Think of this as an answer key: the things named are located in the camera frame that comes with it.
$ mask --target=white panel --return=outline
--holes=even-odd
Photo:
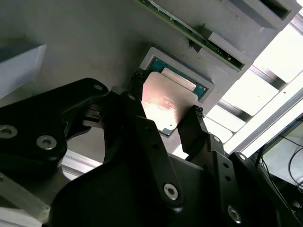
[[[254,116],[277,93],[277,89],[248,70],[222,99]]]
[[[32,218],[23,210],[0,208],[0,226],[41,227],[41,222]]]
[[[296,119],[303,110],[303,101],[300,101],[291,110],[289,110],[283,117],[281,117],[276,123],[274,123],[269,129],[267,129],[262,135],[254,140],[249,146],[247,146],[242,152],[246,157],[251,156],[260,147],[262,147],[269,140],[274,138],[280,133],[289,123]]]
[[[302,43],[303,36],[288,25],[256,59],[254,66],[269,69],[288,83],[303,69]]]
[[[256,116],[246,123],[225,145],[226,152],[232,152],[244,139],[253,133],[273,113],[292,98],[303,86],[303,73],[289,83]]]
[[[225,143],[232,137],[232,132],[226,129],[225,127],[219,125],[218,123],[214,122],[209,118],[204,118],[204,123],[207,127],[207,130],[217,136],[222,143]]]
[[[243,127],[243,125],[245,125],[244,121],[217,105],[211,109],[207,114],[207,117],[233,132],[237,132]]]
[[[180,157],[181,159],[185,159],[188,157],[188,154],[183,152],[181,144],[175,149],[175,151],[172,154]]]
[[[303,6],[303,0],[297,0],[297,2],[298,2],[301,6]],[[300,13],[301,15],[303,15],[303,9],[300,10],[299,13]]]

